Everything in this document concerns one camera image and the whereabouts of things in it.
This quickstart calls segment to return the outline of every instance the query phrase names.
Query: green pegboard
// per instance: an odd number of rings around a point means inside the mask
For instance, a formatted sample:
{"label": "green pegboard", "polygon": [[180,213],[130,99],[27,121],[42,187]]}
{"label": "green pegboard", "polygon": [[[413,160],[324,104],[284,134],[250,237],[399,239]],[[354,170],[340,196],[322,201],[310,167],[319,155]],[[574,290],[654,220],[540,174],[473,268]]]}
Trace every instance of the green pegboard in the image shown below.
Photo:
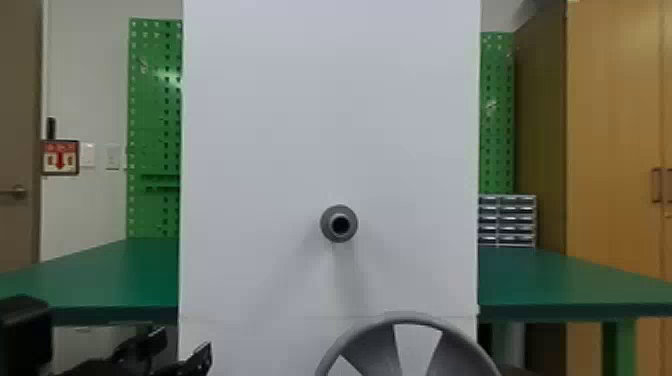
{"label": "green pegboard", "polygon": [[182,22],[131,19],[128,57],[127,235],[176,238]]}
{"label": "green pegboard", "polygon": [[480,193],[513,193],[513,53],[512,33],[481,34]]}

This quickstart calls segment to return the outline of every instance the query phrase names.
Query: door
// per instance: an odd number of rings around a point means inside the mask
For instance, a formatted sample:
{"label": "door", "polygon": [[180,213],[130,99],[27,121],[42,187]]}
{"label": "door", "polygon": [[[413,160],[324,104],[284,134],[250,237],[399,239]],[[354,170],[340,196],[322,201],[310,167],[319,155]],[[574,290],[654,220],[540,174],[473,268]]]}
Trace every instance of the door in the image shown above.
{"label": "door", "polygon": [[[663,136],[661,137],[665,158],[664,190],[664,241],[663,275],[672,282],[672,0],[663,0],[663,79],[662,95],[666,105],[662,112]],[[663,321],[663,375],[672,375],[672,319]]]}
{"label": "door", "polygon": [[[660,4],[585,0],[567,19],[567,254],[651,277],[662,276]],[[660,320],[637,329],[638,374],[660,375]],[[597,346],[597,325],[569,325],[567,374],[600,375]]]}
{"label": "door", "polygon": [[37,261],[41,2],[0,1],[0,273]]}

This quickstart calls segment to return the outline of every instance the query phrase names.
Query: gray fan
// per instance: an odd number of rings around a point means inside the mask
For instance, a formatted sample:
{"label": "gray fan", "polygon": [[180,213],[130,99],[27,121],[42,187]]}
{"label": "gray fan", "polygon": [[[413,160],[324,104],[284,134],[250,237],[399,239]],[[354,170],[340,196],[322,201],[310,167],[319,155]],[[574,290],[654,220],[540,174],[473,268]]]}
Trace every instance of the gray fan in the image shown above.
{"label": "gray fan", "polygon": [[347,331],[327,351],[315,376],[328,376],[341,356],[363,376],[403,376],[396,325],[424,326],[441,332],[426,376],[500,376],[485,351],[458,329],[435,317],[408,312],[387,313]]}

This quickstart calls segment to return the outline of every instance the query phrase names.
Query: door handle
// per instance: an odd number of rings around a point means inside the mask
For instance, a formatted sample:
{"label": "door handle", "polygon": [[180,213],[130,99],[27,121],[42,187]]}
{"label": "door handle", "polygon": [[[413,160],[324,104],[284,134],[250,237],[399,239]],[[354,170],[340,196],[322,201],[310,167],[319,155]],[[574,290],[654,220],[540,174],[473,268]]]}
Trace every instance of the door handle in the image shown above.
{"label": "door handle", "polygon": [[651,170],[651,202],[658,204],[663,201],[663,190],[660,188],[663,184],[663,169],[656,167]]}
{"label": "door handle", "polygon": [[26,197],[28,190],[21,184],[17,184],[10,189],[0,190],[0,196],[12,196],[15,199],[22,199]]}

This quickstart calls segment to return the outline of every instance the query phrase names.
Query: wooden cabinet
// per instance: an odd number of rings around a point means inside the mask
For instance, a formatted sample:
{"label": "wooden cabinet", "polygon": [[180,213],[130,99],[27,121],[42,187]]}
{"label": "wooden cabinet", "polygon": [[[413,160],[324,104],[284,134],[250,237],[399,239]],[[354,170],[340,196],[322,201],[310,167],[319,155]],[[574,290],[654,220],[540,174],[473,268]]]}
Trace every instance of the wooden cabinet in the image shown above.
{"label": "wooden cabinet", "polygon": [[[541,247],[672,279],[672,0],[582,0],[516,39],[516,190],[539,197]],[[534,368],[601,374],[597,325],[548,330]],[[542,369],[565,339],[566,370]],[[639,375],[672,375],[672,322],[640,320],[637,345]]]}

